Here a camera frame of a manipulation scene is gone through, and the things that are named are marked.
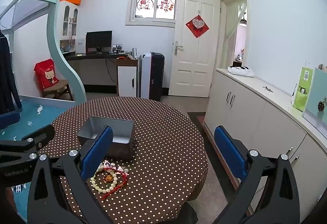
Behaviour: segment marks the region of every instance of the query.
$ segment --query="light blue bunk bed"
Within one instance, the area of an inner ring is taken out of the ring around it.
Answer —
[[[48,98],[20,96],[20,99],[22,101],[22,111],[20,112],[21,119],[18,123],[12,124],[7,128],[0,130],[0,138],[2,140],[21,140],[21,138],[25,135],[32,133],[37,129],[51,123],[56,117],[58,117],[58,115],[63,113],[65,110],[75,106],[76,104],[86,102],[86,95],[82,81],[77,75],[77,73],[72,69],[72,67],[67,63],[67,61],[63,57],[60,51],[59,41],[56,39],[56,20],[59,0],[38,1],[45,2],[45,4],[39,3],[36,7],[36,11],[31,13],[31,15],[34,15],[35,19],[45,13],[48,14],[47,41],[49,51],[56,65],[56,68],[69,81],[69,85],[74,93],[75,101],[72,102]],[[5,14],[10,11],[10,9],[12,9],[15,4],[19,2],[20,4],[23,3],[22,0],[13,0],[2,11],[2,13],[0,13],[0,19],[4,17]],[[26,220],[29,183],[20,186],[13,186],[12,189],[14,192],[14,199],[17,205],[18,212],[22,216],[22,218]]]

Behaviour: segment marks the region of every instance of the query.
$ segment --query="computer monitor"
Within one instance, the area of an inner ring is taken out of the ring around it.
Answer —
[[[111,38],[112,31],[95,31],[86,33],[86,53],[90,52],[91,48],[96,48],[97,52],[100,52],[102,48],[110,48]]]

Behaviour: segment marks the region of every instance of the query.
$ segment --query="black desk surface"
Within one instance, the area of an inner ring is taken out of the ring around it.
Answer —
[[[66,61],[70,60],[85,60],[85,59],[117,59],[118,57],[125,57],[127,58],[127,53],[92,53],[92,54],[76,54],[76,53],[68,53],[65,54],[64,57]]]

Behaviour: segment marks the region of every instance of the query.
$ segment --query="cabinet door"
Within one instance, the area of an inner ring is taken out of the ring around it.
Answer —
[[[118,92],[120,97],[136,97],[135,66],[118,66]]]
[[[243,85],[236,83],[225,129],[232,138],[240,140],[250,150],[251,137],[258,125],[266,101]]]
[[[257,191],[255,193],[255,195],[252,198],[251,206],[252,206],[254,211],[256,210],[256,208],[257,208],[257,206],[259,204],[259,201],[260,201],[260,198],[262,196],[263,191],[264,191],[264,188],[261,188],[259,191]]]
[[[225,126],[226,116],[229,113],[227,104],[231,99],[235,84],[233,79],[214,71],[212,90],[204,118],[212,134],[215,133],[217,126]]]
[[[69,5],[65,5],[64,7],[64,12],[63,12],[63,16],[61,16],[61,19],[63,20],[62,23],[62,33],[61,33],[61,39],[69,39],[69,35],[70,35],[70,23],[69,23],[69,19],[70,19],[70,13],[71,9]]]
[[[287,154],[290,158],[305,135],[306,132],[291,118],[267,102],[251,146],[266,157],[277,158],[280,154]]]
[[[300,197],[300,221],[303,221],[326,189],[327,155],[307,134],[290,162]]]
[[[77,28],[77,17],[78,17],[78,7],[75,6],[72,9],[72,38],[76,38],[76,28]]]

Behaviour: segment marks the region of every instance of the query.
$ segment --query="green paper bag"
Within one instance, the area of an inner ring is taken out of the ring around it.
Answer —
[[[302,67],[299,83],[296,85],[292,96],[292,104],[294,108],[304,111],[305,103],[309,96],[311,87],[313,69]]]

